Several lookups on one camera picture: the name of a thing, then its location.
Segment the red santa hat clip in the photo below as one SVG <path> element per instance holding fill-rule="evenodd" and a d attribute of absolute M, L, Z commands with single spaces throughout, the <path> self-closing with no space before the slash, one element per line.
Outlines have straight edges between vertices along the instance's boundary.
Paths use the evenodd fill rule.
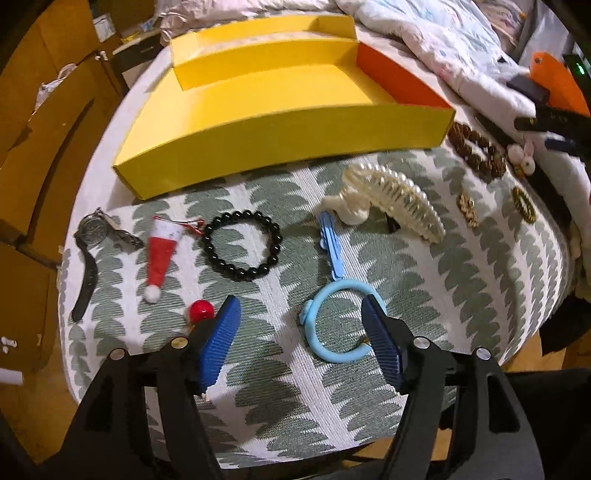
<path fill-rule="evenodd" d="M 153 217 L 147 241 L 147 279 L 143 293 L 145 302 L 154 304 L 159 301 L 164 278 L 178 242 L 185 233 L 200 236 L 204 224 L 202 218 L 174 221 L 160 216 Z"/>

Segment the yellow cardboard box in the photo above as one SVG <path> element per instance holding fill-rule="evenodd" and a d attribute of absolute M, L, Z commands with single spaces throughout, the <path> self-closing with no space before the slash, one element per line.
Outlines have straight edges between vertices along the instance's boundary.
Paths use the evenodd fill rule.
<path fill-rule="evenodd" d="M 147 200 L 307 159 L 440 145 L 454 108 L 345 15 L 228 23 L 170 42 L 113 162 Z"/>

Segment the light blue hair clip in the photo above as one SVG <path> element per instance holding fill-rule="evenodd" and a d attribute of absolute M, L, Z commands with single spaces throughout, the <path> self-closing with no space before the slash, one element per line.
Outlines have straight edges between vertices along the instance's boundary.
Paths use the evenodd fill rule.
<path fill-rule="evenodd" d="M 318 225 L 320 225 L 320 246 L 328 253 L 332 280 L 342 280 L 345 278 L 345 267 L 342 262 L 341 243 L 335 232 L 335 216 L 329 211 L 322 211 L 318 214 Z"/>

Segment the grey strap wrist watch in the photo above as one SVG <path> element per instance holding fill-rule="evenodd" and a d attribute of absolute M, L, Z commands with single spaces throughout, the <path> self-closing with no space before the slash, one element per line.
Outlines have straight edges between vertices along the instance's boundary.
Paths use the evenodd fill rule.
<path fill-rule="evenodd" d="M 73 323 L 82 320 L 98 282 L 98 267 L 90 250 L 109 236 L 118 238 L 133 249 L 144 247 L 144 242 L 139 237 L 124 230 L 101 208 L 80 220 L 74 240 L 84 260 L 84 271 L 78 297 L 70 312 L 70 320 Z"/>

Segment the leaf pattern bed sheet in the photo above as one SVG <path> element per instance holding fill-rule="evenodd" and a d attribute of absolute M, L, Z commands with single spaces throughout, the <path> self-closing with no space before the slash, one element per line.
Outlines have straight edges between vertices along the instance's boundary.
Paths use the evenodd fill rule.
<path fill-rule="evenodd" d="M 280 225 L 280 262 L 262 279 L 235 282 L 209 267 L 197 239 L 180 240 L 161 299 L 142 298 L 143 251 L 106 239 L 92 253 L 98 283 L 78 323 L 70 312 L 83 261 L 67 238 L 59 278 L 60 341 L 65 379 L 84 396 L 104 357 L 160 349 L 187 329 L 186 307 L 197 299 L 221 304 L 233 295 L 242 322 L 221 377 L 198 405 L 216 457 L 226 468 L 301 460 L 346 450 L 396 431 L 405 400 L 385 382 L 373 356 L 346 364 L 318 359 L 304 339 L 304 303 L 331 279 L 318 240 L 322 198 L 341 186 L 344 161 L 276 166 L 139 202 L 112 169 L 119 146 L 156 82 L 170 68 L 162 51 L 120 104 L 96 148 L 71 215 L 77 226 L 101 208 L 125 230 L 146 237 L 154 216 L 211 219 L 222 212 L 260 211 Z M 374 210 L 358 227 L 339 227 L 349 278 L 372 285 L 388 312 L 438 346 L 469 353 L 488 348 L 507 362 L 555 312 L 572 284 L 565 234 L 538 196 L 537 218 L 526 223 L 514 207 L 512 175 L 484 183 L 448 144 L 427 151 L 375 153 L 369 161 L 406 174 L 429 197 L 447 234 L 432 245 L 407 230 L 390 233 Z M 457 205 L 467 192 L 479 226 L 471 229 Z"/>

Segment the cream bow hair clip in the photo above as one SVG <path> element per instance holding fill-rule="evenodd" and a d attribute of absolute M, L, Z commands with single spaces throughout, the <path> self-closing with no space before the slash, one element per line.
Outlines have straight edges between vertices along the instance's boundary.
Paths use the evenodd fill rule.
<path fill-rule="evenodd" d="M 370 201 L 349 188 L 342 189 L 338 195 L 325 196 L 322 207 L 334 211 L 339 220 L 349 226 L 363 224 L 370 216 Z"/>

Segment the pearl hair claw clip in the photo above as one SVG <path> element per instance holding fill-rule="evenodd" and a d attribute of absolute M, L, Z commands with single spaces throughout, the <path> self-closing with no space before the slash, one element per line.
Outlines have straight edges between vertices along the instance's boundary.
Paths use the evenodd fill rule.
<path fill-rule="evenodd" d="M 433 244 L 441 243 L 446 230 L 427 194 L 409 177 L 386 166 L 351 164 L 342 182 L 401 226 Z"/>

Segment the gold chain earrings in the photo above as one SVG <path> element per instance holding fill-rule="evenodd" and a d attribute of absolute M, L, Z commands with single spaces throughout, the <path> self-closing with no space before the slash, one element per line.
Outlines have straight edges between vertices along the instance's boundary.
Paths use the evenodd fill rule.
<path fill-rule="evenodd" d="M 467 192 L 462 192 L 457 198 L 457 205 L 467 225 L 471 229 L 476 229 L 479 226 L 479 218 L 473 198 Z"/>

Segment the wooden wardrobe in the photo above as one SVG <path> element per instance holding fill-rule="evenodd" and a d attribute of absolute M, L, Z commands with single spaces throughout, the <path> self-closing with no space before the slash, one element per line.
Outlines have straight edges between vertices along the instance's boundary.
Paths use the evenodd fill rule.
<path fill-rule="evenodd" d="M 76 193 L 125 93 L 87 1 L 4 1 L 1 27 L 1 380 L 48 361 L 57 268 Z M 42 83 L 77 66 L 34 111 Z"/>

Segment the white plastic bag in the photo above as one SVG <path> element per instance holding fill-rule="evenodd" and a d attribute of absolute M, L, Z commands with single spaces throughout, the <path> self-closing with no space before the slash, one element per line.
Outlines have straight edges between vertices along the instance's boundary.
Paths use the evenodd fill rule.
<path fill-rule="evenodd" d="M 37 111 L 47 98 L 60 86 L 60 84 L 73 72 L 77 66 L 73 63 L 65 65 L 58 73 L 57 77 L 48 82 L 42 83 L 37 91 L 34 111 Z"/>

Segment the black bobby pin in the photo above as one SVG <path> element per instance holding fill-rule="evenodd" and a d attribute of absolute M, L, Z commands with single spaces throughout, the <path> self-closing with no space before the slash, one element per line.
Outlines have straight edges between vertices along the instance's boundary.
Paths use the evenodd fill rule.
<path fill-rule="evenodd" d="M 390 216 L 386 216 L 387 226 L 390 233 L 396 233 L 401 229 L 401 225 Z"/>

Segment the floral white duvet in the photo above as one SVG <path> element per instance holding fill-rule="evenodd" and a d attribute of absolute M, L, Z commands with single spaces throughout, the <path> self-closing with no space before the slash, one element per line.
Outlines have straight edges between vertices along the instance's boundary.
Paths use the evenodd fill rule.
<path fill-rule="evenodd" d="M 473 1 L 339 1 L 363 26 L 401 38 L 466 103 L 518 143 L 535 145 L 536 163 L 564 199 L 585 244 L 590 242 L 590 179 L 583 162 L 550 151 L 546 133 L 520 132 L 518 117 L 533 117 L 534 103 L 507 87 L 527 69 L 507 55 Z"/>

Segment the pink white blanket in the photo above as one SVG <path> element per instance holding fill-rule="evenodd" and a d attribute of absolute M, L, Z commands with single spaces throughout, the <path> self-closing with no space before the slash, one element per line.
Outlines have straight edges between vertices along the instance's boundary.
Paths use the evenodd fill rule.
<path fill-rule="evenodd" d="M 217 24 L 269 16 L 288 12 L 336 13 L 337 2 L 325 0 L 187 0 L 157 1 L 160 18 L 160 41 L 169 41 L 191 29 L 207 28 Z"/>

